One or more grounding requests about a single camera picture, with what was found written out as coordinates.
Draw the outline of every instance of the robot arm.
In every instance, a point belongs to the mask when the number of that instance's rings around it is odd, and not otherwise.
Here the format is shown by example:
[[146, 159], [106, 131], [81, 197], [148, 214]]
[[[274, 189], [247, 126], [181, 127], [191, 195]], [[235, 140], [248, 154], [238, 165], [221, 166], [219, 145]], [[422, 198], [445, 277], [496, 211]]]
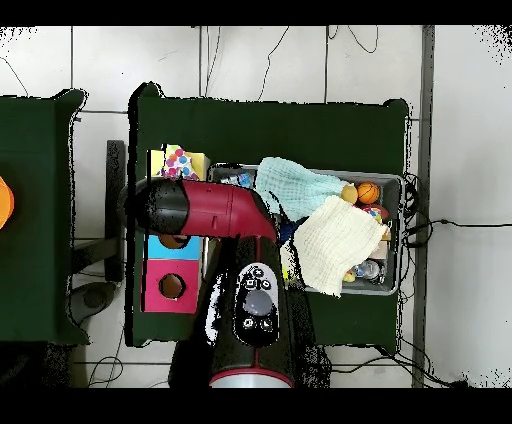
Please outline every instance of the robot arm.
[[[201, 289], [193, 335], [177, 344], [170, 384], [293, 387], [277, 234], [259, 195], [231, 185], [152, 178], [136, 184], [133, 200], [125, 188], [119, 206], [124, 219], [124, 212], [132, 212], [142, 232], [221, 239], [220, 258]], [[206, 336], [212, 313], [213, 341]]]

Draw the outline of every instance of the orange ball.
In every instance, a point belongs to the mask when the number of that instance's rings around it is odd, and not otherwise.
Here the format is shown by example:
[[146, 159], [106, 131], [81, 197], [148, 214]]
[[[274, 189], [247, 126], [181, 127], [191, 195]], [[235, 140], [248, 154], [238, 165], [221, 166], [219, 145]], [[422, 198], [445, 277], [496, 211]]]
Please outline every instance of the orange ball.
[[359, 187], [357, 187], [357, 198], [361, 203], [365, 203], [367, 205], [376, 202], [379, 198], [379, 194], [379, 187], [369, 181], [359, 184]]
[[0, 177], [0, 228], [2, 228], [14, 210], [14, 196], [11, 189]]

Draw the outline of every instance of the black button panel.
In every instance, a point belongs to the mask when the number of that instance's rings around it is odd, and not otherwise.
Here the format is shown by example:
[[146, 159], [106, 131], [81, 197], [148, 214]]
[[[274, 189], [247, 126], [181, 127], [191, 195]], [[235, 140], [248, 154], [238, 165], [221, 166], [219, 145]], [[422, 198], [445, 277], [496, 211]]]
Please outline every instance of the black button panel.
[[235, 294], [235, 335], [244, 343], [263, 347], [279, 336], [277, 279], [270, 267], [253, 263], [238, 276]]

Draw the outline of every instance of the colorful box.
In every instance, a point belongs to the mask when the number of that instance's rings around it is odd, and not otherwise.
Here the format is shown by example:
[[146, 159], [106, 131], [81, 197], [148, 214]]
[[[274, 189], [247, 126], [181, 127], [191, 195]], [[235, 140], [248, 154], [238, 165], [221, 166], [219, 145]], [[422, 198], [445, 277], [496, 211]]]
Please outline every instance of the colorful box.
[[[172, 162], [170, 159], [176, 152], [178, 157], [184, 155], [187, 157], [188, 160], [184, 165], [191, 166], [200, 180], [206, 179], [209, 161], [204, 154], [185, 152], [176, 145], [164, 145], [161, 150], [151, 151], [151, 175], [160, 176], [164, 171], [165, 176], [172, 177], [169, 169], [176, 161]], [[141, 302], [141, 305], [144, 304], [143, 312], [194, 314], [197, 309], [201, 283], [203, 238], [192, 236], [181, 249], [168, 249], [154, 235], [149, 236], [147, 243], [148, 257], [144, 292], [141, 281], [141, 296], [144, 297], [144, 302]], [[185, 283], [184, 292], [176, 299], [167, 298], [160, 292], [160, 281], [167, 274], [175, 274]]]
[[[199, 261], [148, 259], [144, 293], [145, 312], [194, 314], [197, 309], [199, 271]], [[169, 299], [160, 292], [160, 280], [167, 274], [179, 275], [185, 283], [185, 290], [177, 299]]]

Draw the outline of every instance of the pink box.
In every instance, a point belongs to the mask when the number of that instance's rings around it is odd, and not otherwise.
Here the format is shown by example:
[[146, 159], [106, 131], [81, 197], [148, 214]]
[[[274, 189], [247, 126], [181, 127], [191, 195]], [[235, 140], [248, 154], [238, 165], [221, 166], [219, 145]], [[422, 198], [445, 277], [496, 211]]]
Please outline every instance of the pink box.
[[[177, 299], [160, 293], [159, 282], [166, 274], [179, 275], [185, 282], [185, 291]], [[194, 314], [199, 289], [199, 261], [182, 259], [148, 259], [144, 312]]]

